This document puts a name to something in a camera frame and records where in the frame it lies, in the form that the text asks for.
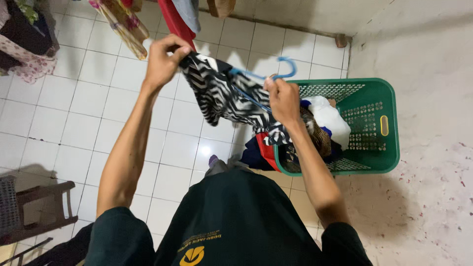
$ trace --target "green laundry basket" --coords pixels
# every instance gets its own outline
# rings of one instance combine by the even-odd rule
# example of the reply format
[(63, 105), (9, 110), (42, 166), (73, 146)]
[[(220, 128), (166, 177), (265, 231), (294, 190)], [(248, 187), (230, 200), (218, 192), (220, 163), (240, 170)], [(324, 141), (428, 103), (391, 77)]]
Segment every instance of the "green laundry basket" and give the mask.
[[(289, 80), (299, 85), (300, 98), (324, 96), (336, 100), (336, 108), (351, 128), (348, 149), (341, 160), (327, 164), (333, 175), (383, 174), (399, 162), (396, 98), (382, 79)], [(274, 158), (288, 176), (301, 176), (284, 169), (278, 146)]]

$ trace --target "zebra print clothing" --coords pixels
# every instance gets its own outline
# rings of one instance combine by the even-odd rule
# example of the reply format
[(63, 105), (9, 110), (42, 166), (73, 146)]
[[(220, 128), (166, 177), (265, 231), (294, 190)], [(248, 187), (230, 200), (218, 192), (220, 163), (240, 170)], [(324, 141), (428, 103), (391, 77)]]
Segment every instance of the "zebra print clothing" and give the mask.
[(281, 123), (234, 88), (238, 87), (261, 105), (269, 107), (269, 92), (261, 85), (241, 73), (231, 74), (231, 65), (195, 52), (186, 56), (179, 66), (209, 124), (217, 126), (219, 118), (223, 117), (251, 125), (255, 134), (268, 132), (268, 138), (264, 140), (266, 145), (292, 142)]

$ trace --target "foot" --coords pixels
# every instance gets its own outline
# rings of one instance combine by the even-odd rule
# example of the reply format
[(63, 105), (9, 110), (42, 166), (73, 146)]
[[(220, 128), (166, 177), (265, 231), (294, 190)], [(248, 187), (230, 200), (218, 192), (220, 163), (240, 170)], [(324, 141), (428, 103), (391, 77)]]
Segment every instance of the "foot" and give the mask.
[(219, 158), (214, 154), (212, 156), (210, 156), (210, 159), (209, 159), (209, 167), (212, 167), (212, 165), (217, 162), (219, 160)]

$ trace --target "black t-shirt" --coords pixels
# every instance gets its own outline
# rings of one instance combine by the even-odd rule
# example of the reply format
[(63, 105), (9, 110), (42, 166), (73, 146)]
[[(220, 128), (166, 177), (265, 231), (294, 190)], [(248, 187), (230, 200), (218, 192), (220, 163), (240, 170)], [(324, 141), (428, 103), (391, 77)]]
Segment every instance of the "black t-shirt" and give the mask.
[(148, 227), (129, 209), (104, 212), (86, 265), (372, 265), (346, 223), (325, 229), (322, 250), (274, 181), (235, 169), (189, 189), (157, 252)]

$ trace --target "brown chair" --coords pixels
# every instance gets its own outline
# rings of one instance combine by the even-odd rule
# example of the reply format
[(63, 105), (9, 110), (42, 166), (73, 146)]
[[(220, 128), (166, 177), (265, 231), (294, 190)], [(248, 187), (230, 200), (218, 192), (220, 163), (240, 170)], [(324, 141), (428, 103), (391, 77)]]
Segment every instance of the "brown chair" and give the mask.
[[(77, 222), (72, 216), (70, 190), (76, 185), (72, 181), (51, 185), (35, 186), (15, 193), (14, 176), (0, 177), (0, 245), (9, 245), (54, 229)], [(64, 217), (62, 194), (67, 193), (69, 218)], [(49, 224), (34, 222), (25, 225), (24, 205), (54, 195), (54, 216)]]

